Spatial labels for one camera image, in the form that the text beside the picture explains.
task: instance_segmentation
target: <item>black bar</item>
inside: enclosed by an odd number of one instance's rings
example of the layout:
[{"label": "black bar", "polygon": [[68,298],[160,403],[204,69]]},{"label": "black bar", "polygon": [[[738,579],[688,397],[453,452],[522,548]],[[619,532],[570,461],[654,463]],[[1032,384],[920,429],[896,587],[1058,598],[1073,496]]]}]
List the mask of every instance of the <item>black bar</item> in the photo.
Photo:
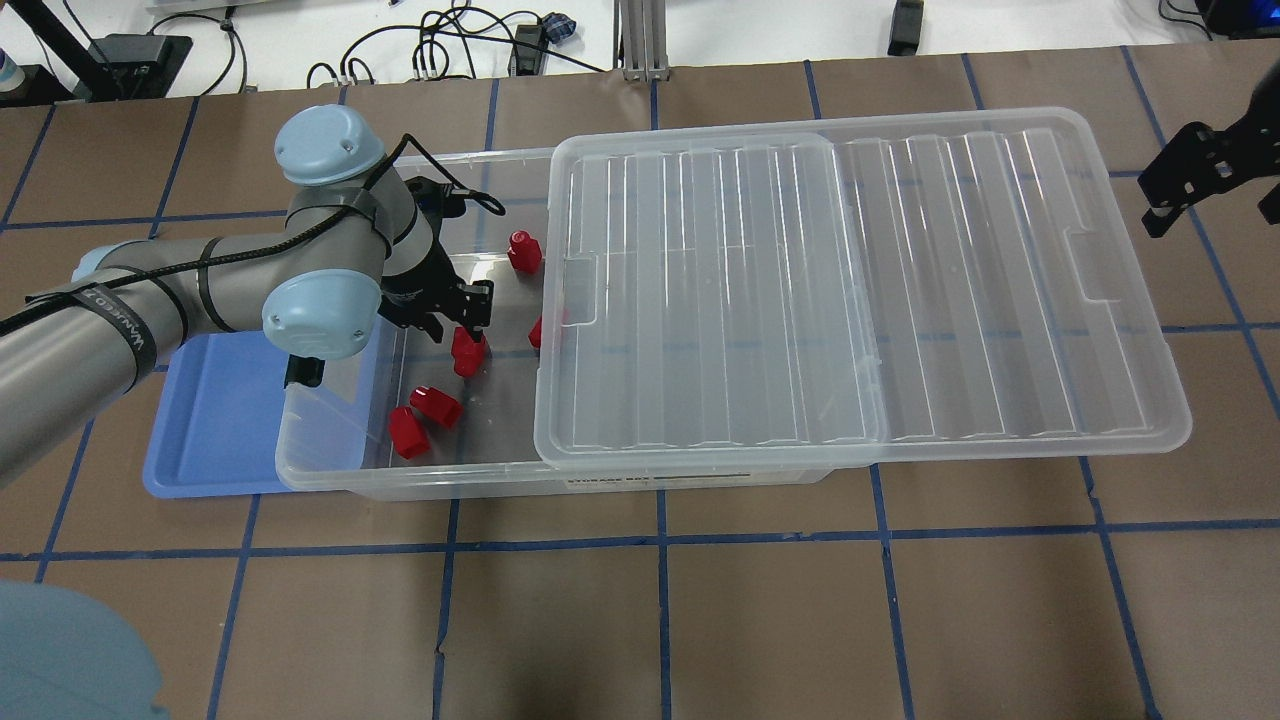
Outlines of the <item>black bar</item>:
[{"label": "black bar", "polygon": [[81,46],[67,26],[59,22],[58,15],[45,6],[44,0],[9,0],[8,5],[84,83],[91,94],[90,100],[120,99],[120,88],[111,73]]}]

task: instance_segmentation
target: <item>metal post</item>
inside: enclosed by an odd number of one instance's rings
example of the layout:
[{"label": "metal post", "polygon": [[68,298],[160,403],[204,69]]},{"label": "metal post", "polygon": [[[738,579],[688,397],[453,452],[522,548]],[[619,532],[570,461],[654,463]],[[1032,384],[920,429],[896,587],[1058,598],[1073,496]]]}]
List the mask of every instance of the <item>metal post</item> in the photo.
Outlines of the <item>metal post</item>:
[{"label": "metal post", "polygon": [[9,6],[84,83],[91,94],[90,100],[120,99],[120,87],[110,70],[81,46],[76,36],[59,22],[58,15],[50,12],[42,0],[9,0]]},{"label": "metal post", "polygon": [[614,0],[622,74],[631,81],[667,79],[667,0]]}]

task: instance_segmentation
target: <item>black connector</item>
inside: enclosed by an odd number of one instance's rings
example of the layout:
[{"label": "black connector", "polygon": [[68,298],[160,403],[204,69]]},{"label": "black connector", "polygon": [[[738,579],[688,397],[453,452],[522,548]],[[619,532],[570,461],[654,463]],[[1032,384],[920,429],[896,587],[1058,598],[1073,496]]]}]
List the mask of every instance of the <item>black connector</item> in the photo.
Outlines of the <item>black connector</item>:
[{"label": "black connector", "polygon": [[511,77],[518,76],[540,76],[543,74],[543,65],[547,64],[547,28],[539,24],[524,24],[516,26],[516,40],[520,42],[527,42],[529,45],[536,45],[538,49],[526,47],[522,45],[511,46],[511,61],[507,64],[507,74]]},{"label": "black connector", "polygon": [[915,55],[924,26],[924,0],[897,0],[888,35],[890,55]]}]

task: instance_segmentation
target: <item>white floor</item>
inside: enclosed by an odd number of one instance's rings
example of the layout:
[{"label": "white floor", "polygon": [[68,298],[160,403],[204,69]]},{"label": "white floor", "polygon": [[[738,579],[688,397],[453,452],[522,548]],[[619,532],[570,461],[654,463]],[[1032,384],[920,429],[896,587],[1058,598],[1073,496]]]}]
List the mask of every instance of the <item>white floor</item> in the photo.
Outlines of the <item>white floor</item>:
[{"label": "white floor", "polygon": [[[922,54],[987,53],[1051,47],[1148,45],[1203,41],[1199,31],[1160,19],[1157,0],[927,0]],[[65,18],[60,0],[46,0]],[[72,0],[95,36],[145,32],[155,17],[143,0]],[[579,37],[559,50],[600,67],[611,65],[612,0],[475,0],[497,14],[531,9],[563,12],[579,22]],[[883,55],[893,0],[667,0],[669,59],[673,65],[716,65],[869,58]],[[1192,0],[1181,0],[1190,6]],[[444,9],[448,0],[273,0],[242,6],[234,18],[247,46],[248,82],[260,90],[303,87],[307,68],[337,64],[343,51],[369,29],[416,24],[425,10]],[[479,17],[467,20],[472,27]],[[170,95],[193,95],[207,87],[228,58],[227,37],[214,23],[177,20],[166,32],[188,35],[195,49]],[[388,32],[364,44],[379,82],[411,77],[412,31]],[[458,41],[445,40],[462,72]],[[31,31],[10,9],[0,10],[0,47],[20,63],[44,63]],[[509,50],[499,44],[472,44],[481,76],[506,74]],[[72,76],[54,58],[55,72]],[[549,59],[549,73],[579,72]],[[219,92],[238,86],[239,65]]]}]

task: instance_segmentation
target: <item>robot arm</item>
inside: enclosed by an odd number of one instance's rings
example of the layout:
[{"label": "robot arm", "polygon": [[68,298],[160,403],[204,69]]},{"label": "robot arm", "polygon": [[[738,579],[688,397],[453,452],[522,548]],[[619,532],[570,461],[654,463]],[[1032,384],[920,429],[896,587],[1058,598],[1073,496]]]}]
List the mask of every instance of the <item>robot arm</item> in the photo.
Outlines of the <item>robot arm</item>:
[{"label": "robot arm", "polygon": [[465,199],[504,210],[452,177],[406,184],[390,172],[406,142],[388,154],[353,110],[303,110],[275,145],[300,187],[284,233],[102,247],[0,322],[0,487],[197,334],[261,329],[333,360],[365,347],[379,313],[436,341],[434,313],[488,325],[492,284],[462,281],[438,234]]}]

